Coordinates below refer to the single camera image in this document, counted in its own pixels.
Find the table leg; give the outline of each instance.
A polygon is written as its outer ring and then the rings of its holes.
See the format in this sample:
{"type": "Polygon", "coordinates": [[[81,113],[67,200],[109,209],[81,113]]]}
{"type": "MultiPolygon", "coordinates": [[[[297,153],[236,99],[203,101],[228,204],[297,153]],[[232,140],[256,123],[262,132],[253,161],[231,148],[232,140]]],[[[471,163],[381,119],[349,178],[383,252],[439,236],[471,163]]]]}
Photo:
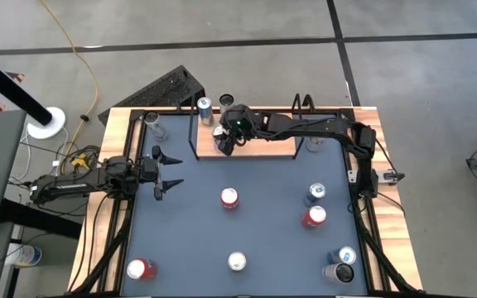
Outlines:
{"type": "Polygon", "coordinates": [[[38,228],[48,233],[74,239],[80,237],[80,230],[82,229],[80,223],[12,202],[9,199],[1,200],[0,221],[12,222],[29,228],[38,228]]]}

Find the soda can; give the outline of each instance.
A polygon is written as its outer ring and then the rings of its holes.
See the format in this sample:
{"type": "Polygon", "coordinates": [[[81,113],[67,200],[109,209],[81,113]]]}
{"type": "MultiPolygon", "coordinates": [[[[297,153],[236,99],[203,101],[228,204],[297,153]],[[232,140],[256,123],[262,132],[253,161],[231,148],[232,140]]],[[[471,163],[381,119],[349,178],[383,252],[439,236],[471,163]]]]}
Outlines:
{"type": "Polygon", "coordinates": [[[198,114],[200,115],[200,119],[202,124],[206,126],[213,125],[214,116],[213,116],[213,108],[211,108],[211,99],[208,98],[201,98],[198,99],[198,114]]]}
{"type": "Polygon", "coordinates": [[[305,140],[305,147],[310,152],[318,152],[325,142],[323,137],[308,137],[305,140]]]}
{"type": "Polygon", "coordinates": [[[166,140],[168,135],[166,133],[165,127],[159,121],[158,113],[156,112],[147,113],[145,115],[144,121],[148,129],[150,129],[150,131],[152,132],[152,135],[154,136],[156,141],[162,142],[166,140]]]}
{"type": "Polygon", "coordinates": [[[303,202],[306,207],[312,207],[325,196],[325,187],[321,183],[315,183],[308,188],[303,202]]]}
{"type": "Polygon", "coordinates": [[[151,279],[157,275],[157,264],[147,259],[137,258],[128,264],[126,271],[128,277],[134,280],[151,279]]]}
{"type": "Polygon", "coordinates": [[[354,252],[353,248],[342,247],[330,252],[329,257],[332,262],[344,262],[345,264],[353,265],[353,263],[356,261],[356,252],[354,252]]]}
{"type": "Polygon", "coordinates": [[[304,228],[316,228],[325,222],[327,213],[321,206],[313,206],[301,217],[301,224],[304,228]]]}
{"type": "Polygon", "coordinates": [[[239,272],[246,267],[246,256],[241,252],[232,252],[228,257],[228,265],[234,272],[239,272]]]}
{"type": "Polygon", "coordinates": [[[354,270],[350,265],[340,262],[323,267],[321,275],[326,280],[347,284],[353,280],[354,270]]]}
{"type": "Polygon", "coordinates": [[[231,94],[224,94],[220,96],[220,114],[224,114],[225,111],[234,106],[235,99],[231,94]]]}
{"type": "Polygon", "coordinates": [[[222,193],[220,194],[220,201],[222,202],[222,206],[225,209],[233,210],[239,205],[239,193],[237,193],[237,190],[232,188],[222,190],[222,193]]]}
{"type": "Polygon", "coordinates": [[[216,150],[219,150],[219,144],[224,138],[224,128],[222,125],[219,125],[215,128],[213,128],[213,141],[214,141],[214,147],[216,150]]]}

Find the wooden board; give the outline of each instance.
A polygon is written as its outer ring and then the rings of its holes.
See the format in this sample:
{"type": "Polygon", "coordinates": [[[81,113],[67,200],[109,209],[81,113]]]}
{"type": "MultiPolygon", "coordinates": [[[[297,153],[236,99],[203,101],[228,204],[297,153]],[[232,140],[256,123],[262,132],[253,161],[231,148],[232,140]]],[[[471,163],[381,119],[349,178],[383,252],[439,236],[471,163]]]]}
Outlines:
{"type": "MultiPolygon", "coordinates": [[[[291,107],[254,107],[260,109],[290,109],[291,107]]],[[[352,108],[352,107],[317,107],[317,108],[352,108]]],[[[173,107],[144,107],[144,108],[112,108],[110,110],[110,115],[108,119],[108,125],[104,133],[103,145],[101,148],[99,158],[103,158],[122,155],[124,143],[127,138],[128,133],[128,121],[130,112],[132,109],[146,109],[154,111],[174,111],[176,108],[173,107]]],[[[387,151],[388,147],[384,140],[383,129],[380,125],[380,119],[378,117],[378,111],[375,107],[354,107],[354,116],[357,121],[370,125],[373,129],[377,131],[377,139],[382,143],[384,149],[387,151]]],[[[132,138],[132,152],[135,151],[137,147],[138,137],[132,138]]],[[[352,158],[352,165],[356,168],[355,159],[352,158]]],[[[376,170],[387,170],[390,168],[388,161],[385,158],[385,155],[382,153],[379,147],[375,150],[375,156],[373,159],[373,168],[376,170]]],[[[398,195],[398,190],[396,186],[387,186],[380,185],[378,189],[381,193],[395,199],[400,203],[400,198],[398,195]]],[[[89,204],[87,209],[87,220],[86,225],[83,225],[87,229],[87,235],[91,235],[93,217],[97,212],[100,200],[104,196],[104,193],[94,193],[89,197],[89,204]]],[[[95,264],[104,252],[104,246],[106,241],[106,235],[108,232],[108,225],[112,213],[111,200],[106,200],[101,207],[99,216],[97,217],[97,224],[95,229],[95,240],[94,247],[91,248],[93,251],[92,261],[95,264]]],[[[412,244],[410,242],[410,236],[407,231],[406,221],[402,215],[402,212],[392,206],[389,202],[380,197],[374,199],[373,201],[374,211],[377,215],[378,221],[378,230],[380,232],[383,251],[388,256],[392,264],[397,268],[397,270],[404,276],[408,283],[416,288],[421,289],[421,280],[417,270],[417,264],[415,262],[415,257],[413,256],[412,244]]],[[[120,215],[124,216],[123,208],[120,211],[120,215]]],[[[367,214],[364,213],[364,221],[367,223],[367,214]]],[[[80,274],[77,276],[75,286],[76,288],[81,284],[81,282],[87,276],[88,271],[88,261],[89,261],[89,247],[91,245],[91,237],[86,238],[86,252],[84,253],[84,260],[80,274]]],[[[73,270],[71,272],[70,283],[73,281],[79,270],[80,258],[83,255],[84,247],[84,233],[80,234],[79,245],[77,247],[77,252],[75,254],[75,261],[73,264],[73,270]]],[[[378,274],[378,264],[374,258],[373,253],[368,250],[370,265],[372,268],[373,281],[375,289],[379,290],[382,287],[380,286],[380,275],[378,274]]],[[[110,262],[108,270],[108,279],[106,283],[106,291],[111,291],[113,289],[113,280],[115,277],[115,270],[117,268],[118,256],[114,256],[110,262]]]]}
{"type": "MultiPolygon", "coordinates": [[[[202,124],[198,117],[198,135],[196,138],[196,154],[199,157],[227,157],[220,152],[213,141],[213,129],[217,127],[220,114],[214,115],[212,126],[202,124]]],[[[266,140],[251,140],[242,147],[235,146],[233,156],[294,156],[296,154],[296,140],[290,137],[284,141],[267,142],[266,140]]]]}
{"type": "MultiPolygon", "coordinates": [[[[371,126],[377,132],[377,139],[383,145],[384,150],[388,153],[386,140],[384,139],[383,129],[380,124],[378,111],[375,107],[362,107],[354,109],[354,118],[364,124],[371,126]]],[[[351,156],[351,165],[358,168],[356,160],[351,156]]],[[[376,171],[391,169],[386,156],[382,149],[376,144],[373,157],[373,168],[376,171]]],[[[398,195],[397,186],[379,185],[378,192],[401,203],[398,195]]],[[[382,241],[383,252],[389,261],[397,268],[398,272],[406,279],[406,281],[417,289],[422,288],[419,271],[413,255],[412,243],[410,235],[407,231],[406,220],[402,211],[391,203],[387,202],[380,195],[373,199],[374,212],[377,218],[378,232],[382,241]]],[[[369,227],[368,213],[363,214],[364,222],[369,227]]],[[[373,283],[376,290],[382,290],[380,283],[380,274],[376,257],[370,248],[368,248],[371,270],[373,273],[373,283]]],[[[396,290],[395,285],[390,282],[392,290],[396,290]]]]}

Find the red soda can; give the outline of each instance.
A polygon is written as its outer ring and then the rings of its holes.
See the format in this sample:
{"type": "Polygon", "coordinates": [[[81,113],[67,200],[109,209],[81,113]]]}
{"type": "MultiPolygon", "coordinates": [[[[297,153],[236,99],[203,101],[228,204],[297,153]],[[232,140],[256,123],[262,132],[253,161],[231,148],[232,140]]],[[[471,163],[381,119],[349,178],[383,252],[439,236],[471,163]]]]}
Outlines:
{"type": "Polygon", "coordinates": [[[232,188],[222,190],[222,193],[220,194],[220,201],[222,202],[222,206],[225,209],[235,209],[239,205],[239,193],[237,193],[237,190],[232,188]]]}
{"type": "Polygon", "coordinates": [[[304,228],[315,228],[325,222],[327,213],[321,206],[312,206],[308,209],[303,217],[301,217],[301,224],[304,228]]]}
{"type": "Polygon", "coordinates": [[[128,277],[134,280],[151,279],[157,275],[157,264],[147,259],[137,258],[128,264],[126,271],[128,277]]]}

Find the yellow cable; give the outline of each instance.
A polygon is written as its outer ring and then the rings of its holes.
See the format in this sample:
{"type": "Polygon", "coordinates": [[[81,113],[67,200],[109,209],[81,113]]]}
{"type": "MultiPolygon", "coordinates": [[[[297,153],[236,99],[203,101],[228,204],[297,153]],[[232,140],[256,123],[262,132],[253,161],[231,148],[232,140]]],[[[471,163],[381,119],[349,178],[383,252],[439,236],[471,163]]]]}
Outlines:
{"type": "MultiPolygon", "coordinates": [[[[62,24],[60,24],[60,21],[58,20],[57,17],[55,17],[55,14],[49,9],[45,0],[40,0],[40,2],[41,2],[41,5],[47,10],[47,12],[49,12],[49,15],[51,15],[53,20],[55,20],[56,25],[58,25],[58,27],[64,32],[65,38],[70,43],[71,50],[73,50],[73,54],[75,54],[77,56],[77,58],[79,58],[82,61],[82,63],[84,63],[86,65],[89,72],[91,73],[91,76],[93,77],[93,82],[94,82],[94,87],[95,87],[95,96],[94,96],[94,99],[93,99],[93,103],[91,104],[91,106],[89,106],[88,111],[85,114],[85,116],[88,116],[89,113],[91,112],[91,110],[95,107],[95,104],[97,104],[97,100],[99,99],[99,82],[97,81],[97,77],[95,77],[95,73],[91,70],[91,67],[89,66],[88,62],[86,62],[86,60],[84,60],[84,58],[82,58],[82,56],[79,55],[79,53],[76,52],[75,46],[73,45],[73,41],[71,40],[70,35],[64,29],[62,24]]],[[[71,139],[70,145],[67,148],[67,151],[65,152],[66,155],[70,154],[71,148],[73,147],[73,144],[75,144],[75,140],[77,139],[77,137],[79,137],[80,129],[82,128],[83,124],[84,124],[84,120],[80,120],[80,124],[76,128],[75,134],[73,135],[73,138],[71,139]]],[[[64,165],[62,165],[62,167],[60,168],[60,173],[64,174],[64,171],[65,171],[64,170],[64,165]]]]}

